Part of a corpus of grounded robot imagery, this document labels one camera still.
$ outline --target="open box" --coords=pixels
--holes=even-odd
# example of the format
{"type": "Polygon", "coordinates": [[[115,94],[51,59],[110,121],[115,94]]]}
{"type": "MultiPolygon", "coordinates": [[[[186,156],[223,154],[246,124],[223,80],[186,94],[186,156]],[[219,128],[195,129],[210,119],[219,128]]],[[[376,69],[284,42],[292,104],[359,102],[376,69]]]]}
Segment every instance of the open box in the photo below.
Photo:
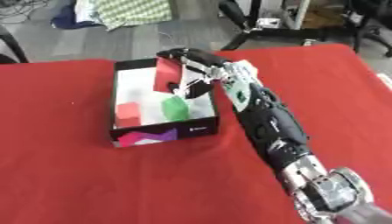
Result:
{"type": "Polygon", "coordinates": [[[162,59],[140,59],[115,64],[110,113],[110,136],[115,147],[155,144],[218,132],[219,115],[213,94],[181,101],[167,84],[179,81],[182,73],[179,67],[167,63],[162,59]]]}

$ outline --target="checkered cloth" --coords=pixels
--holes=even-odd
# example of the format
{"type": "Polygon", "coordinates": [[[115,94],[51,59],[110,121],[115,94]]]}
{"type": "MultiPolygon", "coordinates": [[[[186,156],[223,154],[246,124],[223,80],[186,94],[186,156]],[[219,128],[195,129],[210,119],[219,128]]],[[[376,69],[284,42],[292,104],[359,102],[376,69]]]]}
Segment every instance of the checkered cloth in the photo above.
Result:
{"type": "Polygon", "coordinates": [[[172,19],[169,0],[92,0],[101,21],[114,30],[172,19]]]}

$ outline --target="robotic arm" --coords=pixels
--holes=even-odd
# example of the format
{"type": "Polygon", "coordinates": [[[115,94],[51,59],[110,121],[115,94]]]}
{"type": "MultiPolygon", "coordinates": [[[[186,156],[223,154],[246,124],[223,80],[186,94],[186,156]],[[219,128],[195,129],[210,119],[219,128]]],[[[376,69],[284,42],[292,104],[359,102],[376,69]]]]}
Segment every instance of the robotic arm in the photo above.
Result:
{"type": "Polygon", "coordinates": [[[157,56],[179,62],[183,73],[203,74],[180,85],[178,93],[186,99],[220,82],[248,140],[307,223],[392,223],[392,216],[374,205],[370,188],[358,174],[348,168],[326,170],[307,146],[308,136],[294,115],[257,79],[257,69],[249,62],[183,48],[157,56]]]}

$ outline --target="pink graphic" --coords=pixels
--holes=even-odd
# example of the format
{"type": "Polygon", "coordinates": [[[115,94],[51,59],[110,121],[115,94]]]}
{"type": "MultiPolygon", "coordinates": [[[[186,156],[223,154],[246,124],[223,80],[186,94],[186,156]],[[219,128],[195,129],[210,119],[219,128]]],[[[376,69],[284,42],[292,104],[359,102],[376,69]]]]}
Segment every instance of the pink graphic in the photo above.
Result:
{"type": "Polygon", "coordinates": [[[140,142],[142,140],[155,140],[159,142],[168,142],[172,140],[178,139],[178,132],[176,129],[171,129],[166,131],[163,134],[149,134],[143,132],[130,132],[124,136],[118,138],[118,142],[122,147],[127,147],[131,145],[135,145],[135,143],[140,142]]]}

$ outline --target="box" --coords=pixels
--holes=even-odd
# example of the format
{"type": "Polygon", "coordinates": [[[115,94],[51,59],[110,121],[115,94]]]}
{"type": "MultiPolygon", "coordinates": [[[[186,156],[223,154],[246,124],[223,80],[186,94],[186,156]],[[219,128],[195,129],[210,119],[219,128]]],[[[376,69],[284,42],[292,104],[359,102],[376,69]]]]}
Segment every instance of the box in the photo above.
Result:
{"type": "Polygon", "coordinates": [[[176,96],[168,82],[179,82],[179,65],[162,59],[117,62],[110,113],[115,147],[156,144],[218,132],[213,93],[193,100],[176,96]]]}

